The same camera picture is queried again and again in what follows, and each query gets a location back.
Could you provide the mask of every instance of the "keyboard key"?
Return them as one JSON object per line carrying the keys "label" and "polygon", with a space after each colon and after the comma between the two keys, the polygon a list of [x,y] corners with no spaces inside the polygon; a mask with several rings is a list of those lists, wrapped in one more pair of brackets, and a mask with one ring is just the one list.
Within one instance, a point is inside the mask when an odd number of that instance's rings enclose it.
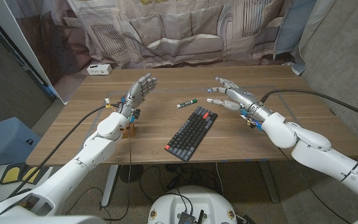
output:
{"label": "keyboard key", "polygon": [[187,150],[183,150],[179,157],[183,159],[184,156],[186,155],[186,153],[187,153]]}
{"label": "keyboard key", "polygon": [[178,149],[178,151],[177,151],[177,153],[175,153],[175,155],[180,156],[180,154],[181,154],[182,151],[183,151],[183,150]]}

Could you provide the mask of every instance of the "yellow object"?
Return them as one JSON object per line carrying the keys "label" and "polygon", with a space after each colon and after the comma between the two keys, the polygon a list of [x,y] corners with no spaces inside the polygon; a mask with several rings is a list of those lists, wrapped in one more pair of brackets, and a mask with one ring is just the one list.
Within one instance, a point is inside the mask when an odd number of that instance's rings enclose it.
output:
{"label": "yellow object", "polygon": [[[27,171],[27,173],[23,176],[22,180],[25,180],[26,178],[28,178],[28,176],[30,176],[34,170],[36,169],[36,167],[31,168],[29,171]],[[37,178],[37,175],[39,174],[39,170],[29,179],[28,183],[32,184],[35,180],[35,178]]]}
{"label": "yellow object", "polygon": [[5,175],[4,179],[2,180],[2,182],[4,184],[6,184],[9,182],[17,181],[19,178],[19,172],[20,172],[20,168],[13,167],[12,169],[10,169],[6,172],[6,175]]}

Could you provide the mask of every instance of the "white robot body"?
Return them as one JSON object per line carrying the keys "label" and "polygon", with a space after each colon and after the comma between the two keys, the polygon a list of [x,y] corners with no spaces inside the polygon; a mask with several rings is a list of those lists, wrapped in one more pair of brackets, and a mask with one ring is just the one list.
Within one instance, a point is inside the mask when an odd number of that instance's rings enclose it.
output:
{"label": "white robot body", "polygon": [[[193,216],[195,221],[198,221],[201,210],[204,210],[206,218],[203,218],[202,224],[235,224],[237,223],[234,214],[233,206],[222,195],[216,193],[211,189],[200,186],[184,186],[179,187],[180,195],[187,197],[193,205]],[[177,194],[178,190],[173,189],[168,193]],[[191,205],[187,199],[186,202],[187,213],[191,212]],[[171,224],[179,223],[178,214],[185,211],[185,204],[180,196],[177,195],[163,195],[158,198],[152,205],[148,224]]]}

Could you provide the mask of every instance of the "wood block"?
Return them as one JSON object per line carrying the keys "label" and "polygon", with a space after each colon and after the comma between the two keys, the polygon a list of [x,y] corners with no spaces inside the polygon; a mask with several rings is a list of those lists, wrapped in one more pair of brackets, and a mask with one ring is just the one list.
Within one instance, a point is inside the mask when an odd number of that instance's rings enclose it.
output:
{"label": "wood block", "polygon": [[128,125],[126,129],[121,129],[122,138],[128,138],[128,133],[130,137],[135,137],[135,126],[134,123]]}

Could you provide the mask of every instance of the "cable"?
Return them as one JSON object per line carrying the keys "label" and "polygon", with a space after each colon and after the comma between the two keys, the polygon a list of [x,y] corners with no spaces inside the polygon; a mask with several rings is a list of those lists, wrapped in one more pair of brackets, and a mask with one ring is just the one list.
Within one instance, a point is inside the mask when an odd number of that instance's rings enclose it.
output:
{"label": "cable", "polygon": [[[103,195],[103,191],[99,188],[99,187],[91,187],[91,188],[88,188],[87,190],[85,190],[81,195],[80,197],[78,197],[78,199],[74,202],[73,206],[70,207],[69,210],[67,210],[64,215],[71,215],[70,212],[71,210],[75,207],[75,205],[78,203],[78,201],[82,198],[82,196],[84,196],[85,193],[90,193],[89,191],[92,190],[92,189],[96,189],[96,190],[99,190],[99,192]],[[106,208],[104,208],[104,210],[107,212],[107,214],[109,215],[109,218],[111,218],[111,215],[109,213],[109,211],[106,210]]]}
{"label": "cable", "polygon": [[311,193],[314,194],[314,196],[326,207],[328,208],[328,210],[330,210],[333,214],[335,214],[337,217],[339,217],[341,220],[345,221],[348,224],[351,224],[349,221],[347,221],[345,218],[343,218],[342,216],[340,216],[338,213],[336,213],[334,210],[332,210],[330,207],[328,207],[328,205],[326,205],[318,196],[317,194],[314,192],[314,190],[310,187],[309,183],[306,181],[306,179],[303,177],[303,175],[301,174],[301,172],[295,167],[295,165],[292,163],[292,161],[290,160],[290,158],[288,158],[288,156],[278,147],[278,149],[280,150],[280,152],[287,158],[287,160],[290,162],[291,166],[299,173],[299,175],[302,177],[303,181],[305,182],[305,184],[308,186],[309,190],[311,191]]}
{"label": "cable", "polygon": [[[211,179],[213,181],[213,183],[215,184],[215,191],[220,192],[221,195],[223,195],[223,193],[221,192],[221,188],[219,186],[219,177],[216,175],[216,173],[211,172],[209,170],[204,170],[204,169],[199,169],[199,168],[194,168],[194,167],[186,167],[186,168],[182,168],[182,166],[185,166],[188,164],[181,164],[181,165],[177,165],[177,167],[179,167],[181,169],[181,172],[177,172],[177,174],[183,179],[187,181],[186,185],[189,185],[190,181],[195,182],[197,185],[203,185],[207,188],[213,189],[210,186],[208,186],[208,184],[205,184],[205,182],[200,183],[198,177],[202,177],[204,174],[206,177],[208,177],[209,179]],[[186,179],[183,176],[183,173],[191,173],[191,176],[189,179]]]}
{"label": "cable", "polygon": [[180,196],[180,197],[183,197],[183,198],[187,199],[187,201],[189,201],[190,206],[191,206],[190,215],[193,214],[193,204],[191,203],[191,201],[190,201],[186,196],[183,196],[183,195],[181,195],[181,194],[175,194],[175,193],[165,193],[165,194],[163,194],[163,195],[161,195],[161,196],[164,196],[164,195],[176,195],[176,196]]}
{"label": "cable", "polygon": [[215,165],[216,165],[216,172],[218,173],[219,181],[220,181],[220,183],[221,183],[221,188],[222,188],[222,196],[224,197],[222,179],[221,179],[221,176],[219,175],[219,171],[218,171],[218,163],[217,163],[217,162],[215,162]]}
{"label": "cable", "polygon": [[330,100],[330,101],[332,101],[332,102],[335,102],[335,103],[337,103],[337,104],[339,104],[339,105],[342,105],[342,106],[344,106],[344,107],[346,107],[346,108],[349,108],[350,110],[355,111],[355,112],[358,113],[358,109],[355,108],[354,106],[348,105],[347,103],[344,103],[344,102],[342,102],[342,101],[339,101],[339,100],[337,100],[337,99],[335,99],[335,98],[332,98],[332,97],[330,97],[330,96],[324,95],[324,94],[322,94],[322,93],[318,93],[318,92],[316,92],[316,91],[310,91],[310,90],[298,90],[298,89],[280,89],[280,90],[273,90],[273,91],[270,91],[270,92],[266,93],[265,96],[262,97],[262,99],[261,99],[260,101],[261,101],[262,103],[265,103],[265,101],[267,100],[267,98],[268,98],[271,94],[273,94],[273,93],[280,93],[280,92],[298,92],[298,93],[308,93],[308,94],[320,96],[320,97],[323,97],[323,98],[325,98],[325,99],[327,99],[327,100]]}
{"label": "cable", "polygon": [[91,187],[91,188],[88,188],[87,190],[85,190],[79,197],[78,199],[74,202],[73,206],[70,207],[69,210],[67,210],[64,215],[71,215],[70,212],[73,210],[73,208],[75,207],[75,205],[78,203],[78,201],[82,198],[82,196],[84,196],[85,193],[89,192],[90,190],[92,189],[96,189],[96,190],[99,190],[100,193],[103,195],[103,191],[99,188],[99,187]]}
{"label": "cable", "polygon": [[181,200],[183,201],[183,203],[185,204],[185,213],[187,213],[187,206],[186,206],[186,202],[185,202],[185,199],[183,199],[183,197],[181,196],[180,192],[179,192],[179,188],[177,187],[177,191],[178,191],[178,194],[180,195],[180,198]]}
{"label": "cable", "polygon": [[143,189],[143,187],[142,187],[142,183],[141,183],[143,175],[146,173],[146,171],[148,171],[148,170],[151,169],[151,168],[157,168],[157,169],[158,169],[158,174],[159,174],[159,176],[160,176],[160,185],[161,185],[161,188],[162,188],[164,191],[167,191],[167,190],[165,189],[165,187],[163,186],[163,184],[162,184],[162,182],[161,182],[161,170],[160,170],[159,167],[157,167],[157,166],[151,166],[151,167],[147,168],[146,170],[144,170],[144,171],[143,171],[143,174],[142,174],[141,177],[139,178],[139,187],[140,187],[140,190],[143,192],[143,194],[147,197],[147,199],[148,199],[151,203],[154,203],[153,200],[152,200],[152,199],[146,194],[146,192],[144,191],[144,189]]}
{"label": "cable", "polygon": [[50,152],[50,154],[37,166],[37,168],[35,168],[35,170],[25,179],[23,180],[23,182],[8,196],[8,198],[11,198],[13,196],[15,196],[16,193],[18,193],[18,191],[20,191],[20,189],[31,179],[32,176],[34,176],[38,170],[41,169],[41,167],[53,156],[53,154],[56,152],[56,150],[63,144],[63,142],[69,137],[69,135],[87,118],[89,117],[91,114],[105,108],[106,106],[101,106],[99,108],[96,108],[95,110],[89,112],[87,115],[85,115],[75,126],[74,128],[72,128],[67,134],[66,136],[59,142],[59,144],[57,144],[57,146]]}
{"label": "cable", "polygon": [[131,148],[131,137],[128,134],[128,140],[129,140],[129,175],[128,175],[128,204],[127,204],[127,210],[125,211],[125,214],[121,217],[121,218],[111,218],[110,213],[107,211],[106,208],[105,211],[109,214],[110,218],[104,218],[104,220],[106,221],[119,221],[122,220],[128,213],[129,210],[129,202],[130,202],[130,191],[131,191],[131,186],[130,186],[130,179],[131,179],[131,165],[132,165],[132,148]]}
{"label": "cable", "polygon": [[237,218],[239,218],[239,219],[241,219],[242,221],[244,221],[245,223],[247,223],[248,221],[247,220],[245,220],[244,218],[242,218],[241,216],[239,216],[238,214],[236,214],[236,217]]}

